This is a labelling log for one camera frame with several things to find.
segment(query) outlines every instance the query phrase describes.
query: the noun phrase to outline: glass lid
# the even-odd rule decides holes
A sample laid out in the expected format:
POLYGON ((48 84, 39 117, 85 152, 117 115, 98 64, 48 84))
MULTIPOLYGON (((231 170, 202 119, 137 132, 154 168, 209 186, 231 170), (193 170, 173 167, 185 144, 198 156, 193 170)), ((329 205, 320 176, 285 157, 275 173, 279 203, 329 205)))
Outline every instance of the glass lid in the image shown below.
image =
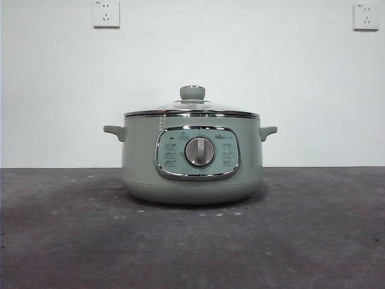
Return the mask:
POLYGON ((228 105, 219 105, 205 100, 205 88, 188 85, 180 88, 180 100, 154 110, 133 111, 131 116, 229 116, 259 118, 256 113, 249 113, 228 105))

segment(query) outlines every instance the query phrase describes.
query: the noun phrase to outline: metal lid rim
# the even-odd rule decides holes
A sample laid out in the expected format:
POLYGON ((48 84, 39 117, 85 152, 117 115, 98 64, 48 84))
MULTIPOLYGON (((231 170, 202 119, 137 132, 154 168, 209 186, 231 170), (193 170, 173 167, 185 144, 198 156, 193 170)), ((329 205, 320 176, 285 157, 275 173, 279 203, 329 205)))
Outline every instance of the metal lid rim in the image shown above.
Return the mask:
POLYGON ((132 111, 129 113, 125 113, 125 117, 129 116, 150 116, 154 114, 223 114, 223 115, 231 115, 231 116, 251 116, 251 117, 259 117, 257 113, 249 113, 246 111, 236 111, 236 110, 189 110, 189 109, 181 109, 181 110, 144 110, 144 111, 132 111))

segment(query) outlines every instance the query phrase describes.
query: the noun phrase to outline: cooker base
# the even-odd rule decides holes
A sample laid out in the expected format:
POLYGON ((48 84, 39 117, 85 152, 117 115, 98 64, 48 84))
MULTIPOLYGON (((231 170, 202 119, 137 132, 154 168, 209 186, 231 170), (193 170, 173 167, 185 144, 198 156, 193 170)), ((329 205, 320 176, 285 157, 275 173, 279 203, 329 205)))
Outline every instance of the cooker base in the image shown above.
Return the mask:
POLYGON ((260 179, 253 182, 230 185, 176 186, 150 185, 124 181, 129 193, 140 199, 175 205, 209 205, 250 197, 256 192, 260 179))

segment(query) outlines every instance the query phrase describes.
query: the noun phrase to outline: chrome panel frame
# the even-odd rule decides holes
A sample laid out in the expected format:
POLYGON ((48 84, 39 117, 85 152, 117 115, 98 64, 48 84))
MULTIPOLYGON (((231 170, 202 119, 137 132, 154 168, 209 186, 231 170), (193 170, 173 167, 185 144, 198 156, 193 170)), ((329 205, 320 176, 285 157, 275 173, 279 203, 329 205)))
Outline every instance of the chrome panel frame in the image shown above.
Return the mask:
POLYGON ((176 126, 172 128, 166 128, 163 129, 157 136, 156 138, 156 145, 155 145, 155 152, 154 152, 154 165, 156 171, 161 175, 164 176, 165 178, 168 179, 174 179, 177 181, 216 181, 219 179, 227 179, 231 176, 233 176, 236 171, 239 169, 239 166, 241 164, 241 150, 239 148, 239 141, 238 137, 235 134, 235 132, 230 129, 230 128, 223 128, 223 127, 218 127, 218 126, 176 126), (169 172, 168 170, 164 169, 158 161, 158 151, 159 151, 159 142, 162 137, 162 135, 167 132, 167 131, 175 131, 175 130, 183 130, 183 129, 215 129, 219 131, 230 131, 234 136, 236 140, 236 146, 238 148, 238 162, 235 165, 234 168, 232 168, 229 171, 223 172, 223 173, 213 173, 213 174, 205 174, 205 175, 190 175, 190 174, 183 174, 183 173, 173 173, 169 172))

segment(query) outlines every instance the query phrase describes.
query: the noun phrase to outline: silver knob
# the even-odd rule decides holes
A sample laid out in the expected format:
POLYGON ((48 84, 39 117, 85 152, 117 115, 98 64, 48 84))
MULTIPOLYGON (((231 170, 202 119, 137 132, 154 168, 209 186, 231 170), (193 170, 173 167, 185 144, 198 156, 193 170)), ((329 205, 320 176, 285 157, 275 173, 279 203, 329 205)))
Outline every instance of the silver knob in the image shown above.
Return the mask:
POLYGON ((207 166, 214 158, 214 146, 204 137, 196 137, 188 142, 185 155, 190 164, 196 167, 207 166))
POLYGON ((202 101, 205 98, 205 88, 198 85, 188 85, 180 88, 180 98, 182 100, 196 99, 202 101))

